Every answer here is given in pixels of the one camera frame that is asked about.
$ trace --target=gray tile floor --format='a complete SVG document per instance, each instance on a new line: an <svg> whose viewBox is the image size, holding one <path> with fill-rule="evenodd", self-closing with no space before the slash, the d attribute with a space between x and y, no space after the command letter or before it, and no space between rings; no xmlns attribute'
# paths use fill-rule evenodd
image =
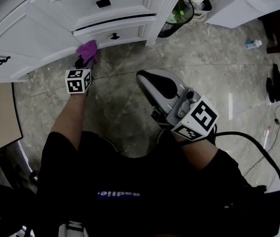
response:
<svg viewBox="0 0 280 237"><path fill-rule="evenodd" d="M244 42L253 39L263 45L246 50ZM274 110L280 103L269 103L265 83L272 64L280 67L280 54L266 54L266 43L261 22L254 20L235 29L191 23L170 38L158 39L153 47L137 42L101 49L84 130L110 139L126 156L146 155L159 127L137 86L136 72L159 68L175 73L209 98L221 116L219 131L245 132L269 150L278 130ZM15 83L22 145L36 171L49 131L69 97L64 75L75 60L76 55L58 60L32 72L30 81ZM277 115L280 120L280 108ZM255 146L240 137L220 137L217 145L239 163L242 173L261 158ZM270 153L280 165L280 131ZM263 160L246 178L252 185L270 185L274 176Z"/></svg>

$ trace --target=white bottle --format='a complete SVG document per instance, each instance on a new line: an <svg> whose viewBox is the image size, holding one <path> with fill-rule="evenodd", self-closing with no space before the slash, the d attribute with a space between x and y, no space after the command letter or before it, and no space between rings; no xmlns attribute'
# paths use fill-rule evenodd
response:
<svg viewBox="0 0 280 237"><path fill-rule="evenodd" d="M263 44L262 41L261 40L257 40L257 39L245 42L245 46L246 46L247 49L258 48L262 44Z"/></svg>

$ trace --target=person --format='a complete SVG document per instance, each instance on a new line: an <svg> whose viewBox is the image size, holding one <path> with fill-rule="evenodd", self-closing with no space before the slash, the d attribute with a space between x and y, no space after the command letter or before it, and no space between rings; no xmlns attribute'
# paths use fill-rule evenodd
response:
<svg viewBox="0 0 280 237"><path fill-rule="evenodd" d="M70 96L44 146L36 237L58 236L69 220L89 237L217 233L229 198L249 186L238 164L208 140L181 147L184 139L167 131L146 156L122 156L82 131L85 101Z"/></svg>

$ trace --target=drawer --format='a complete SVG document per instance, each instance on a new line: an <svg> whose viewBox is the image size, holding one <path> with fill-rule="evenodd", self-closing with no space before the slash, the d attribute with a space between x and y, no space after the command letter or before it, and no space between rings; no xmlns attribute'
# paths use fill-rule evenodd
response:
<svg viewBox="0 0 280 237"><path fill-rule="evenodd" d="M155 16L113 21L74 32L82 43L96 40L98 48L147 40Z"/></svg>
<svg viewBox="0 0 280 237"><path fill-rule="evenodd" d="M40 60L29 56L24 56L15 53L9 53L0 50L0 60L10 57L6 62L0 62L0 78L10 77L14 73L26 68L28 66L35 65Z"/></svg>
<svg viewBox="0 0 280 237"><path fill-rule="evenodd" d="M69 31L117 18L155 14L162 0L30 0Z"/></svg>

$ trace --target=forearm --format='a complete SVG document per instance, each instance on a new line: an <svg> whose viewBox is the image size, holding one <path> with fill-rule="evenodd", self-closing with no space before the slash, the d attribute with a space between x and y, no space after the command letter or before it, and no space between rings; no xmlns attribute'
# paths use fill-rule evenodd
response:
<svg viewBox="0 0 280 237"><path fill-rule="evenodd" d="M174 137L178 142L185 140L176 134ZM219 149L208 140L202 140L182 146L182 150L188 162L197 170L202 170L211 162Z"/></svg>
<svg viewBox="0 0 280 237"><path fill-rule="evenodd" d="M72 95L51 129L64 135L76 150L81 139L85 99L85 94Z"/></svg>

